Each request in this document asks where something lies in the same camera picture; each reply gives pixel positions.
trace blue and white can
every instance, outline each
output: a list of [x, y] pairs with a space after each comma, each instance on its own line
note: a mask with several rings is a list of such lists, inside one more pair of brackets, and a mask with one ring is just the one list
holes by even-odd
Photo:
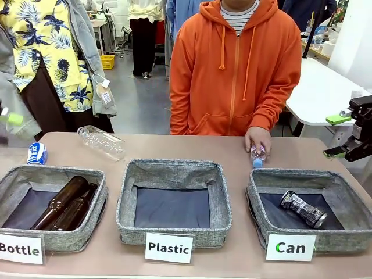
[[28, 149], [27, 164], [45, 164], [48, 152], [44, 144], [34, 142]]

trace person's left hand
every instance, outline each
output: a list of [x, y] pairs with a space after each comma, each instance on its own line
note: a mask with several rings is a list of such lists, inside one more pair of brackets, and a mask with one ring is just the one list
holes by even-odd
[[251, 127], [245, 134], [245, 148], [251, 152], [251, 142], [256, 145], [257, 153], [261, 152], [261, 145], [265, 148], [266, 155], [269, 157], [271, 152], [271, 135], [270, 132], [261, 127]]

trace label sign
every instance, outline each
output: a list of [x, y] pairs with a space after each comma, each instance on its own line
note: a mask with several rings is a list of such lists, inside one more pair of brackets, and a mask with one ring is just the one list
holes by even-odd
[[312, 260], [316, 235], [270, 234], [266, 260]]
[[193, 240], [192, 237], [147, 233], [145, 259], [190, 263]]
[[0, 234], [0, 259], [43, 264], [41, 238]]

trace blue bottle cap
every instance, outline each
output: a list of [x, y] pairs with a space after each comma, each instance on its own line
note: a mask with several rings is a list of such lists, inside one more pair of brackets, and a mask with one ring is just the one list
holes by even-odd
[[253, 161], [253, 168], [254, 169], [259, 169], [260, 167], [262, 167], [263, 163], [262, 163], [262, 160], [260, 159], [255, 159]]

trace yellow basket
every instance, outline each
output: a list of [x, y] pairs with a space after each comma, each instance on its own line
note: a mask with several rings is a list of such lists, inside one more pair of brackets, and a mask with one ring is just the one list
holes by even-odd
[[105, 70], [111, 70], [115, 65], [114, 55], [101, 55], [101, 61]]

